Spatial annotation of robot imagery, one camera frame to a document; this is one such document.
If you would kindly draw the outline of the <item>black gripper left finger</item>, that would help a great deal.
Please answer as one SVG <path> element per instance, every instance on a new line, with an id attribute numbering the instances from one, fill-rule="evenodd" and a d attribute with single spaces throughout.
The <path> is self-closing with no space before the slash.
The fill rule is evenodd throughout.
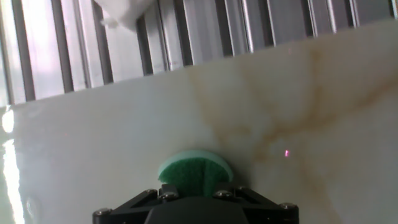
<path id="1" fill-rule="evenodd" d="M 92 214 L 92 224 L 144 224 L 158 205 L 180 198 L 176 186 L 163 184 L 147 189 L 115 209 L 101 208 Z"/>

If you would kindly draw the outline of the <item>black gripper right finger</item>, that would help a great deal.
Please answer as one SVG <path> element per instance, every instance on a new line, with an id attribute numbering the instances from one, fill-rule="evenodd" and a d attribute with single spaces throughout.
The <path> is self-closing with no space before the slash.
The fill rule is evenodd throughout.
<path id="1" fill-rule="evenodd" d="M 247 187 L 218 183 L 213 198 L 237 205 L 248 223 L 299 224 L 299 207 L 296 204 L 275 203 Z"/>

